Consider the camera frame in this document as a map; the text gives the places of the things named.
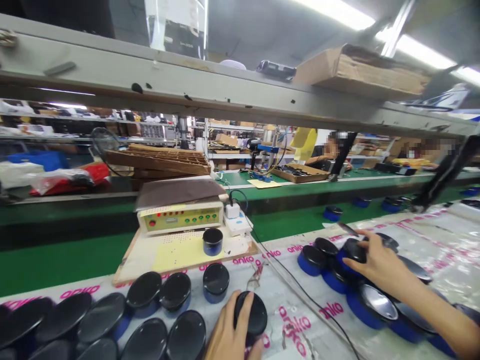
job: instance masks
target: metal stand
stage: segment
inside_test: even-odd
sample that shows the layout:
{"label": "metal stand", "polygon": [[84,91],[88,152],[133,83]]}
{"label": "metal stand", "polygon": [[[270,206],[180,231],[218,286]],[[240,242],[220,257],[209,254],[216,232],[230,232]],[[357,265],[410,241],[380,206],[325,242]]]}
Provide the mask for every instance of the metal stand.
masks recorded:
{"label": "metal stand", "polygon": [[412,200],[411,211],[414,213],[426,211],[478,150],[480,135],[472,135],[458,144],[455,151],[443,159],[433,179],[422,187],[420,195]]}
{"label": "metal stand", "polygon": [[358,132],[348,133],[346,141],[340,150],[340,154],[338,154],[338,156],[336,157],[335,163],[333,164],[333,167],[330,171],[330,175],[328,176],[329,182],[334,183],[339,180],[340,170],[342,170],[342,167],[344,166],[344,162],[347,159],[347,156],[349,155],[350,149],[354,145],[354,141],[355,141],[355,138],[357,137],[357,134]]}

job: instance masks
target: yellow object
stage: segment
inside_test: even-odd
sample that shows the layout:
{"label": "yellow object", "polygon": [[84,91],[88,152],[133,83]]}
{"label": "yellow object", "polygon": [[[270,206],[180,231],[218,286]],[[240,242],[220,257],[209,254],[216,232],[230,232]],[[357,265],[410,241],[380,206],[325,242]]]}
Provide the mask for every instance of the yellow object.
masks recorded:
{"label": "yellow object", "polygon": [[306,161],[312,157],[314,151],[315,143],[317,142],[317,130],[310,129],[308,137],[306,138],[303,146],[298,147],[295,150],[294,159],[297,161]]}
{"label": "yellow object", "polygon": [[186,239],[175,238],[159,244],[151,270],[163,273],[224,258],[223,248],[217,256],[204,253],[202,235],[202,232],[195,232]]}
{"label": "yellow object", "polygon": [[255,179],[255,180],[248,180],[248,182],[252,185],[255,185],[257,189],[277,188],[279,186],[282,186],[275,181],[265,182],[265,181],[260,181]]}

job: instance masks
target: worker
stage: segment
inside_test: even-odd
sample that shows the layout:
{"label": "worker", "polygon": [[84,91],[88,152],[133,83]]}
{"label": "worker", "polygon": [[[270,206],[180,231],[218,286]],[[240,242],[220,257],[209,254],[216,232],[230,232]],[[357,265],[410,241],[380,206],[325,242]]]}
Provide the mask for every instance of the worker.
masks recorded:
{"label": "worker", "polygon": [[[480,359],[480,327],[463,312],[431,291],[421,282],[397,255],[383,247],[382,238],[365,230],[356,231],[369,241],[359,246],[367,249],[366,263],[344,258],[343,262],[359,272],[387,294],[418,312],[450,345],[459,359]],[[223,307],[213,329],[205,360],[244,360],[245,340],[254,294],[247,295],[234,328],[234,310],[240,290],[236,290]],[[264,344],[258,340],[251,348],[248,360],[262,357]]]}
{"label": "worker", "polygon": [[[332,131],[328,135],[325,145],[317,145],[313,148],[311,157],[305,162],[305,165],[321,170],[326,164],[325,160],[334,160],[337,158],[345,139],[346,137],[343,132]],[[350,164],[347,160],[345,160],[345,162],[348,164],[346,171],[352,170],[352,164]]]}

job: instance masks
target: control box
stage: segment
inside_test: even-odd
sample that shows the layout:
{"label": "control box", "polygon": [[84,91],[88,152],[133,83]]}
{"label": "control box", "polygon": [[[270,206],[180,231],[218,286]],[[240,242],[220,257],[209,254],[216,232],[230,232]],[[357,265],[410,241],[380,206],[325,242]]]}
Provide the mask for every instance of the control box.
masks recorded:
{"label": "control box", "polygon": [[139,211],[137,217],[141,231],[148,235],[212,228],[222,224],[224,204],[216,196]]}

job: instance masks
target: yellow paper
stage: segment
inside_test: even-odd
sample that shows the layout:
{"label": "yellow paper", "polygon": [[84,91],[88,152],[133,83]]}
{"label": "yellow paper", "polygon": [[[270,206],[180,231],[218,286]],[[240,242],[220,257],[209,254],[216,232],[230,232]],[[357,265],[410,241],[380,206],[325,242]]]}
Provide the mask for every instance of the yellow paper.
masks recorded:
{"label": "yellow paper", "polygon": [[252,185],[255,185],[257,189],[277,188],[279,186],[282,186],[275,181],[265,182],[265,181],[260,181],[255,179],[255,180],[248,180],[248,182]]}
{"label": "yellow paper", "polygon": [[204,253],[204,241],[201,234],[194,234],[187,239],[173,239],[158,245],[155,262],[151,270],[163,273],[174,269],[182,269],[197,264],[219,260],[225,257],[222,248],[217,256]]}

